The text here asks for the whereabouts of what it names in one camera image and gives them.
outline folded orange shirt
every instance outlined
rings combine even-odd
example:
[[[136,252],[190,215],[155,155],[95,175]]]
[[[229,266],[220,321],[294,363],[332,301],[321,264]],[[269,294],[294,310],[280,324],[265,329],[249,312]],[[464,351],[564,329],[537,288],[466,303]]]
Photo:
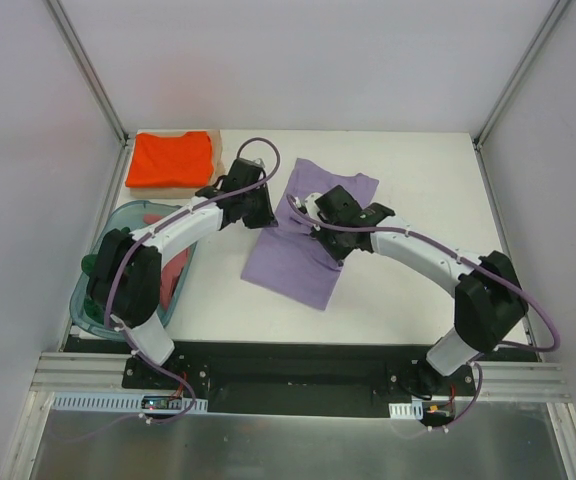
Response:
[[[214,171],[212,143],[206,132],[181,137],[140,133],[126,178],[130,188],[204,187]]]

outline cable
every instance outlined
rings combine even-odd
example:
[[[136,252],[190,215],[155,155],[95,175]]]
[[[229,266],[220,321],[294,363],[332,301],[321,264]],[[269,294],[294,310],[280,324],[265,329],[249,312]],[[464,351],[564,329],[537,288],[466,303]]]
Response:
[[[186,372],[181,372],[184,376],[184,380],[188,381],[188,374]],[[184,393],[184,386],[179,384],[179,388],[170,396],[170,400],[178,400]]]
[[[481,368],[481,365],[479,365],[477,362],[472,362],[472,366],[477,369],[477,376],[479,377],[479,379],[477,380],[477,389],[475,390],[475,394],[472,396],[472,400],[470,400],[470,403],[466,405],[466,408],[464,408],[461,412],[459,412],[459,415],[457,415],[455,419],[448,425],[454,425],[456,422],[460,422],[464,418],[464,416],[470,411],[472,406],[477,402],[477,400],[479,399],[479,395],[481,395],[481,387],[484,384],[484,371]]]
[[[463,263],[464,265],[472,268],[473,270],[481,273],[482,275],[485,275],[486,277],[490,278],[491,280],[494,280],[499,285],[507,288],[508,290],[513,292],[515,295],[518,295],[523,300],[525,300],[526,303],[528,303],[531,307],[533,307],[535,309],[535,311],[537,312],[537,314],[541,317],[544,324],[546,325],[546,327],[550,331],[550,334],[552,335],[552,339],[553,339],[553,343],[549,347],[537,347],[537,346],[533,346],[533,345],[525,345],[523,343],[507,342],[507,341],[502,341],[501,342],[502,345],[507,345],[507,346],[519,348],[522,350],[527,350],[530,352],[554,352],[561,345],[561,337],[559,335],[559,331],[557,330],[557,327],[555,327],[555,324],[552,321],[552,319],[550,318],[550,315],[548,315],[548,313],[541,307],[541,305],[539,305],[537,300],[532,295],[530,295],[527,292],[524,292],[521,288],[519,288],[515,284],[509,282],[505,278],[502,278],[499,275],[496,275],[496,274],[486,270],[482,266],[477,265],[476,263],[468,260],[465,257],[459,256],[459,254],[457,252],[455,252],[451,248],[448,248],[447,246],[443,245],[442,243],[439,243],[437,240],[434,240],[430,237],[427,237],[426,235],[424,235],[422,233],[415,232],[412,230],[406,230],[406,229],[399,228],[399,227],[339,227],[336,225],[331,225],[331,224],[316,220],[316,219],[304,214],[303,212],[301,212],[299,210],[299,208],[297,208],[297,205],[295,203],[296,199],[294,196],[288,194],[288,195],[286,195],[286,199],[288,200],[288,205],[290,205],[290,208],[293,210],[293,212],[299,218],[301,218],[305,222],[308,222],[312,225],[317,225],[321,228],[326,228],[328,230],[335,230],[337,232],[351,232],[351,233],[352,232],[357,232],[357,233],[360,233],[360,232],[363,232],[363,233],[375,233],[375,232],[403,233],[404,235],[411,236],[413,238],[421,240],[424,243],[427,243],[428,245],[435,247],[437,250],[445,253],[450,258],[458,260],[459,262]]]
[[[53,437],[56,440],[59,440],[60,442],[63,443],[77,443],[77,442],[81,442],[82,440],[88,440],[91,439],[97,435],[99,435],[102,432],[105,432],[106,430],[108,430],[110,427],[113,427],[115,425],[117,425],[118,423],[123,422],[124,420],[128,420],[130,418],[139,418],[139,415],[136,413],[128,413],[126,415],[122,415],[121,417],[117,417],[114,420],[112,420],[111,422],[108,422],[107,424],[103,425],[102,427],[99,427],[97,430],[93,430],[92,432],[88,432],[85,433],[83,435],[79,435],[78,437],[62,437],[61,435],[58,435],[57,433],[55,433],[55,430],[53,428],[53,420],[51,418],[48,419],[48,422],[46,423],[46,431],[48,432],[48,435],[50,435],[51,437]]]
[[[243,149],[246,148],[248,145],[250,145],[253,142],[263,142],[266,145],[270,146],[270,148],[272,148],[272,150],[275,152],[277,162],[275,163],[275,166],[272,169],[272,171],[267,176],[262,177],[261,180],[253,183],[252,185],[248,185],[247,187],[240,188],[239,190],[224,193],[222,195],[218,195],[216,197],[204,200],[203,202],[199,202],[197,205],[193,206],[193,210],[198,210],[202,207],[205,207],[206,205],[210,205],[211,203],[216,203],[220,200],[224,200],[226,198],[234,197],[236,195],[240,195],[242,193],[249,192],[250,190],[254,190],[255,188],[258,188],[258,187],[261,187],[262,185],[265,185],[266,183],[268,183],[268,181],[272,177],[275,176],[275,174],[277,173],[277,170],[279,170],[279,166],[281,165],[281,154],[279,153],[279,149],[275,146],[275,144],[272,143],[267,138],[253,137],[253,138],[246,140],[244,143],[241,144],[241,146],[237,150],[237,158],[241,158],[241,152],[243,151]],[[174,214],[172,217],[168,218],[167,220],[165,220],[160,225],[157,225],[157,227],[155,227],[155,229],[154,229],[154,232],[159,233],[164,228],[168,227],[172,223],[176,222],[177,220],[185,217],[186,215],[188,215],[190,213],[190,210],[188,210],[187,207],[182,207],[180,210],[181,211],[178,212],[177,214]],[[106,327],[107,329],[112,329],[112,326],[110,325],[110,313],[112,312],[112,305],[113,305],[113,302],[115,300],[115,295],[117,294],[117,289],[119,288],[119,282],[121,280],[121,276],[123,275],[123,272],[126,269],[126,266],[128,265],[128,262],[130,261],[130,259],[134,255],[135,251],[137,251],[137,249],[146,240],[148,240],[151,236],[152,235],[150,233],[147,233],[146,235],[144,235],[140,239],[136,240],[135,243],[128,249],[128,251],[126,252],[126,255],[124,255],[124,258],[121,259],[121,262],[119,263],[119,267],[117,267],[117,273],[115,274],[115,278],[112,281],[110,291],[108,292],[108,299],[106,300],[106,308],[104,311],[104,327]]]
[[[437,405],[438,408],[445,408],[450,407],[451,410],[454,411],[454,401],[455,397],[457,396],[457,389],[455,388],[455,384],[450,384],[450,397],[448,397],[448,402],[444,403],[443,405]]]
[[[418,398],[419,400],[423,400],[424,402],[430,402],[432,400],[432,395],[430,394],[423,394],[423,393],[413,393],[408,387],[404,387],[403,383],[398,382],[397,385],[400,389],[406,392],[411,397]]]
[[[253,137],[250,138],[248,140],[246,140],[244,143],[241,144],[241,146],[239,147],[239,149],[237,150],[237,158],[241,158],[241,152],[243,151],[243,149],[250,145],[253,142],[262,142],[265,143],[266,145],[268,145],[270,148],[272,148],[272,150],[275,152],[275,156],[277,158],[277,162],[274,166],[274,168],[272,169],[272,171],[268,174],[268,175],[263,175],[262,178],[253,183],[252,185],[249,185],[247,187],[244,188],[240,188],[239,190],[235,190],[233,192],[228,192],[228,193],[224,193],[222,195],[218,195],[214,198],[209,198],[207,200],[204,200],[200,203],[198,203],[197,205],[194,205],[193,209],[194,210],[198,210],[202,207],[205,207],[206,205],[209,205],[211,203],[216,203],[220,200],[224,200],[226,198],[230,198],[230,197],[234,197],[236,195],[240,195],[242,193],[245,192],[249,192],[251,190],[254,190],[255,188],[261,187],[262,185],[268,183],[268,181],[275,176],[275,174],[277,173],[277,170],[279,170],[279,166],[281,165],[281,155],[279,153],[279,149],[275,146],[274,143],[272,143],[270,140],[263,138],[263,137]],[[160,225],[158,225],[157,227],[155,227],[154,229],[154,233],[159,233],[161,230],[163,230],[164,228],[166,228],[167,226],[171,225],[172,223],[176,222],[177,220],[185,217],[186,215],[188,215],[190,213],[190,210],[188,210],[188,208],[184,208],[182,207],[182,209],[180,209],[181,211],[178,212],[177,214],[174,214],[173,216],[171,216],[170,218],[168,218],[167,220],[165,220],[164,222],[162,222]],[[112,312],[112,305],[115,301],[115,295],[117,294],[117,289],[119,288],[119,282],[121,281],[121,277],[124,273],[124,270],[126,269],[126,266],[128,265],[128,262],[130,262],[130,259],[132,258],[132,256],[134,255],[134,253],[137,251],[137,249],[144,244],[144,242],[146,240],[148,240],[149,238],[152,237],[151,233],[146,233],[144,236],[142,236],[141,238],[135,240],[135,243],[133,243],[133,245],[128,249],[128,251],[126,252],[126,254],[124,255],[124,258],[121,259],[121,262],[119,263],[119,266],[117,267],[117,273],[115,274],[115,278],[112,281],[111,287],[110,287],[110,291],[108,292],[108,299],[106,300],[106,308],[104,310],[104,326],[106,328],[112,328],[110,325],[110,320],[111,320],[111,312]],[[194,390],[192,389],[192,387],[190,386],[190,384],[184,380],[183,378],[181,378],[179,375],[174,374],[173,372],[170,372],[169,370],[166,370],[165,368],[161,367],[160,365],[157,365],[155,362],[153,362],[150,358],[148,358],[146,355],[144,355],[140,350],[139,347],[135,344],[134,340],[132,339],[132,337],[130,336],[130,329],[128,327],[125,326],[125,324],[123,322],[118,322],[120,324],[120,326],[123,329],[124,332],[124,338],[126,339],[126,343],[133,349],[136,350],[138,353],[137,355],[139,356],[139,358],[141,358],[146,364],[148,364],[152,369],[158,371],[159,373],[162,373],[163,375],[166,375],[172,379],[174,379],[175,381],[179,382],[180,386],[183,386],[183,388],[185,388],[189,393],[190,396],[192,397],[192,402],[190,402],[190,404],[179,411],[179,413],[176,413],[175,415],[166,418],[166,419],[149,419],[148,423],[156,423],[156,424],[165,424],[165,423],[169,423],[172,422],[182,416],[184,416],[186,413],[188,413],[190,410],[192,410],[192,408],[195,406],[195,404],[197,403],[197,397],[195,395]],[[82,437],[77,437],[75,439],[67,439],[65,441],[70,441],[70,442],[74,442],[74,441],[79,441],[79,440],[83,440],[86,438],[90,438],[94,435],[96,435],[97,433],[100,433],[104,430],[106,430],[108,427],[123,421],[124,419],[127,418],[133,418],[135,417],[135,415],[130,414],[130,415],[125,415],[123,417],[120,417],[118,419],[115,419],[113,422],[111,422],[108,425],[105,425],[104,427],[88,433]]]

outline white tabletop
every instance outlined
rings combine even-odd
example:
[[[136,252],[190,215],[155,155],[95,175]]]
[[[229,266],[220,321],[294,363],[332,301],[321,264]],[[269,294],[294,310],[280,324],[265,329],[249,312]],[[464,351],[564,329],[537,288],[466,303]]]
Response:
[[[501,250],[470,137],[465,133],[390,133],[225,130],[226,169],[253,136],[272,140],[282,155],[270,181],[276,207],[298,157],[340,175],[379,179],[374,201],[395,210],[417,230],[455,247],[487,254]],[[244,157],[274,155],[263,144]],[[122,186],[116,206],[135,200]],[[180,204],[183,201],[154,200]],[[241,223],[197,245],[173,318],[175,340],[432,344],[453,324],[452,298],[397,262],[355,252],[325,312],[240,279],[259,231]],[[509,339],[524,341],[521,326]]]

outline teal plastic tray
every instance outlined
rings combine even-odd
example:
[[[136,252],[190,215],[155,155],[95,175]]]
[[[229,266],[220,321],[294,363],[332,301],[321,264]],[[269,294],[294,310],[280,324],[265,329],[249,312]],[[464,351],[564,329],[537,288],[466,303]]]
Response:
[[[112,213],[108,219],[108,222],[106,223],[106,226],[104,227],[103,232],[101,232],[101,235],[95,242],[95,246],[90,253],[97,253],[99,251],[102,238],[113,228],[118,228],[120,230],[124,227],[129,227],[130,230],[142,228],[146,226],[144,223],[144,215],[153,214],[167,216],[179,208],[180,207],[178,206],[163,205],[145,200],[139,200],[122,205]],[[190,247],[188,262],[181,272],[179,282],[177,283],[177,287],[173,293],[168,310],[164,310],[161,305],[159,305],[157,308],[159,318],[161,319],[161,323],[164,327],[170,322],[172,312],[175,310],[177,300],[179,300],[179,295],[181,293],[181,289],[184,286],[184,282],[186,281],[186,277],[188,276],[188,270],[192,262],[192,257],[195,254],[196,246],[197,244],[194,244]],[[87,284],[88,277],[82,273],[79,277],[77,285],[75,286],[75,291],[73,292],[72,297],[70,297],[70,317],[72,318],[73,323],[82,330],[92,333],[98,337],[105,338],[107,340],[123,342],[124,337],[121,333],[105,328],[102,324],[94,321],[92,318],[86,315],[86,312],[84,311],[84,298],[86,297]]]

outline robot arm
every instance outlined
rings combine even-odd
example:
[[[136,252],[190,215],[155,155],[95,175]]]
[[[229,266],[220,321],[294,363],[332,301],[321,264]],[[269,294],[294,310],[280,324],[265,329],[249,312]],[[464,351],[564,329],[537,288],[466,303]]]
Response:
[[[468,259],[519,287],[512,263],[502,253],[481,256],[448,248],[412,229],[383,205],[373,203],[362,209],[341,186],[297,200],[296,206],[311,218],[349,227],[339,231],[315,225],[311,230],[311,236],[338,262],[356,249],[384,255],[429,278],[455,299],[454,327],[417,363],[415,381],[424,393],[432,393],[441,377],[480,353],[491,352],[528,310],[519,296],[462,261]],[[458,257],[449,252],[457,252]]]
[[[112,230],[104,236],[86,293],[105,308],[122,259],[146,238],[128,261],[111,313],[116,323],[130,329],[132,342],[157,365],[174,349],[157,314],[162,269],[193,243],[238,220],[251,229],[276,226],[265,184],[236,193],[265,175],[261,162],[237,158],[220,184],[199,190],[188,206],[153,225],[130,233]]]

